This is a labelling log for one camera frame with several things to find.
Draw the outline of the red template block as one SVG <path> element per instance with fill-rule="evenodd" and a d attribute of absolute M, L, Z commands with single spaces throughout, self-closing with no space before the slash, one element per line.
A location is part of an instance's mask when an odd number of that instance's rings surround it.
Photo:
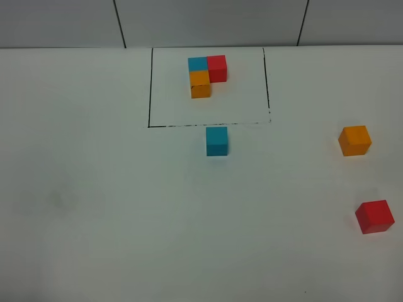
<path fill-rule="evenodd" d="M 227 62 L 225 55 L 208 56 L 207 65 L 211 83 L 227 81 Z"/>

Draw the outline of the blue template block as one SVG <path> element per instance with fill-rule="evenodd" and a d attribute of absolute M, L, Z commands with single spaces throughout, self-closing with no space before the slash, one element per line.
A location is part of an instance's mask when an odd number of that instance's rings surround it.
<path fill-rule="evenodd" d="M 191 57 L 188 58 L 188 71 L 206 71 L 208 70 L 207 57 Z"/>

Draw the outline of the orange template block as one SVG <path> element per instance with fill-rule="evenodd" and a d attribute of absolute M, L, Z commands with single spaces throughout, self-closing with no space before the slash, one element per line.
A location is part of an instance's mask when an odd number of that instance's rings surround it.
<path fill-rule="evenodd" d="M 209 98 L 211 96 L 212 90 L 208 71 L 191 71 L 189 73 L 189 76 L 191 97 L 193 99 Z"/>

